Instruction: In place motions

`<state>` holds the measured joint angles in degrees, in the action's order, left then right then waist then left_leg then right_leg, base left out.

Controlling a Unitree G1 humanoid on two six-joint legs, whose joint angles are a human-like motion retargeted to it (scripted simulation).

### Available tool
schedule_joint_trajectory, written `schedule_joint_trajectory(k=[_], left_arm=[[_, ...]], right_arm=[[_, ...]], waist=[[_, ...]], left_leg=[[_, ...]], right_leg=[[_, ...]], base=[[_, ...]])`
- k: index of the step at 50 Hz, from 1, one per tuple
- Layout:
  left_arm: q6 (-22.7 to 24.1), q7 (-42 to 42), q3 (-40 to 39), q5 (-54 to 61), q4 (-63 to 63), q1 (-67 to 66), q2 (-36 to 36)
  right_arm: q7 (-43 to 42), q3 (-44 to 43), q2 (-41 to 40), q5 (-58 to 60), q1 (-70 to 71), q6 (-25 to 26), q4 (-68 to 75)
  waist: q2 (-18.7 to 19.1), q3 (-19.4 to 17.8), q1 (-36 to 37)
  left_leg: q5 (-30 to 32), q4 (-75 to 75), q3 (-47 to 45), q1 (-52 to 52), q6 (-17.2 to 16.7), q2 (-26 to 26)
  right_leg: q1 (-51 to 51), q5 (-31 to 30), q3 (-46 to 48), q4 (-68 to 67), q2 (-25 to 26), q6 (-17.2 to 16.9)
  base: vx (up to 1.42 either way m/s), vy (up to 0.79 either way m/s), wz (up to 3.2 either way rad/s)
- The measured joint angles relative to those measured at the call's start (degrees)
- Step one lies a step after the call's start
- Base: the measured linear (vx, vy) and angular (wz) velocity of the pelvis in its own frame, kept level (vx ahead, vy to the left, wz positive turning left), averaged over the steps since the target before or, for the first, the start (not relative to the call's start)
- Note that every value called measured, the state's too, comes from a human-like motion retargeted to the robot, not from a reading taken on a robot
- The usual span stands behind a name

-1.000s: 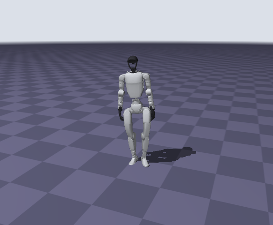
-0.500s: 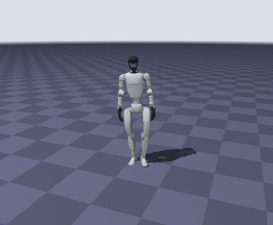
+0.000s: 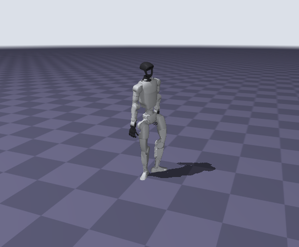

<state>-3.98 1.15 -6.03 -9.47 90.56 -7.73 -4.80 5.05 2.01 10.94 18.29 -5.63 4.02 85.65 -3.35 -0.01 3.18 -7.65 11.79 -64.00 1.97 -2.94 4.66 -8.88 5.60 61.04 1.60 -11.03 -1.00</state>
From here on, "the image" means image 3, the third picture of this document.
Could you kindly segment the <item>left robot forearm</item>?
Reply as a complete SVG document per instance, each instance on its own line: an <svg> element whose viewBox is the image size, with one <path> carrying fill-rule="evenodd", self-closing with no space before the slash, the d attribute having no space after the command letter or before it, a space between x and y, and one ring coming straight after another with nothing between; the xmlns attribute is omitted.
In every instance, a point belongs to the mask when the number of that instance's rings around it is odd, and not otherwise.
<svg viewBox="0 0 299 247"><path fill-rule="evenodd" d="M156 102L156 106L154 106L154 112L156 112L156 114L157 114L158 111L160 111L160 100L158 100Z"/></svg>

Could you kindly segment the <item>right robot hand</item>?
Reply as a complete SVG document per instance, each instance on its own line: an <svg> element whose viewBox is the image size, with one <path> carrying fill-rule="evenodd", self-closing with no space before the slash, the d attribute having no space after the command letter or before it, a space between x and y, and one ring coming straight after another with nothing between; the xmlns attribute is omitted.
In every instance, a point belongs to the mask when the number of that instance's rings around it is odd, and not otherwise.
<svg viewBox="0 0 299 247"><path fill-rule="evenodd" d="M138 133L136 132L136 129L135 129L135 127L136 127L136 123L135 123L135 126L130 126L131 128L130 128L130 130L129 130L129 135L131 136L131 137L135 137L136 138L136 136L135 136L135 133L138 135ZM138 135L139 136L139 135Z"/></svg>

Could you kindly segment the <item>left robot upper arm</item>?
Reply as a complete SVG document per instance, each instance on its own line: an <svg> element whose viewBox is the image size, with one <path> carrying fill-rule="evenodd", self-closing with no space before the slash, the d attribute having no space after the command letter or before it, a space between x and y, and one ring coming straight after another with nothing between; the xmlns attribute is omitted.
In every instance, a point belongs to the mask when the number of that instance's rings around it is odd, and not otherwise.
<svg viewBox="0 0 299 247"><path fill-rule="evenodd" d="M159 91L160 91L160 84L161 84L161 80L160 79L157 79L157 78L154 78L157 80L157 101L161 99L161 95L159 94Z"/></svg>

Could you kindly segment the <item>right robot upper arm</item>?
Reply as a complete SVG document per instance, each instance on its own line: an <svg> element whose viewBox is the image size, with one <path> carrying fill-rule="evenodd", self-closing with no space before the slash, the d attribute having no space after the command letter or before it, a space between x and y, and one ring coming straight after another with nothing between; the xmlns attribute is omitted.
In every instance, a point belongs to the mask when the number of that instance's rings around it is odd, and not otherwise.
<svg viewBox="0 0 299 247"><path fill-rule="evenodd" d="M139 96L140 96L140 93L142 92L142 87L143 85L141 83L138 83L136 85L133 86L133 104L136 105L136 110L140 109L140 104L138 103L138 100L139 100Z"/></svg>

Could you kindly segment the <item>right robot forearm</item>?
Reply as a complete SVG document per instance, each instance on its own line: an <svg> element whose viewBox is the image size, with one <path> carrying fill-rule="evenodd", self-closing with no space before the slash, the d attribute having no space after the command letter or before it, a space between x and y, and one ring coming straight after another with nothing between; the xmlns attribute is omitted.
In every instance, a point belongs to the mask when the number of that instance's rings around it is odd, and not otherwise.
<svg viewBox="0 0 299 247"><path fill-rule="evenodd" d="M131 123L130 123L131 126L135 126L135 123L137 121L138 111L136 110L136 108L137 108L136 105L133 104L131 109L131 114L132 114Z"/></svg>

